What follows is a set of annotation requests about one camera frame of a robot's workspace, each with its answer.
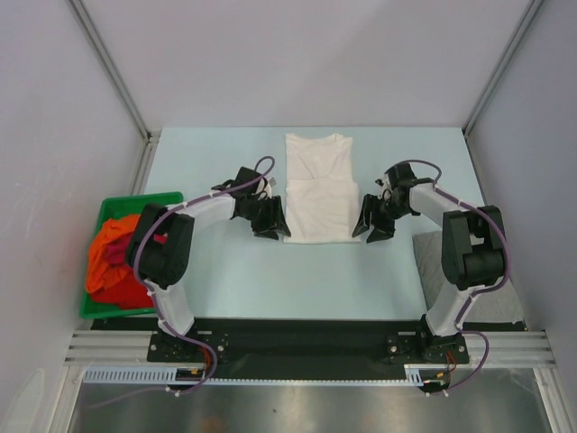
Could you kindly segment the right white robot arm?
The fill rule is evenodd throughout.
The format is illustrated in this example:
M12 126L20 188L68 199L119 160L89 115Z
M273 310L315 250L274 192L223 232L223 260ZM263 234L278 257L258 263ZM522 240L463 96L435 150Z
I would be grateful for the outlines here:
M477 298L500 290L510 274L509 249L497 207L474 207L419 178L414 160L401 161L377 179L380 193L362 199L353 236L367 243L389 240L407 215L425 216L441 229L441 269L449 285L418 322L414 336L388 336L390 361L440 364L464 349L463 322Z

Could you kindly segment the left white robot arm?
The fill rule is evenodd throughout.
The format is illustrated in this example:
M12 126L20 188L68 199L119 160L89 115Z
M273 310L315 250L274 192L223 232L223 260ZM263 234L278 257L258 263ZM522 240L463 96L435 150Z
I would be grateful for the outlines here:
M146 289L159 329L170 336L167 348L179 360L193 358L201 347L210 361L217 361L215 349L188 332L195 318L181 280L194 234L239 217L250 223L257 237L278 241L291 236L281 197L273 193L268 174L241 167L234 179L212 187L204 196L172 207L151 203L140 214L125 262Z

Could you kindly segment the white printed t-shirt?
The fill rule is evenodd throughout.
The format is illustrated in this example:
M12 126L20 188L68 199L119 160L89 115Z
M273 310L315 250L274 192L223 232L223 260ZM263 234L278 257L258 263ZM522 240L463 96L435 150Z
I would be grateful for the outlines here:
M353 179L353 139L285 135L288 244L356 243L359 186Z

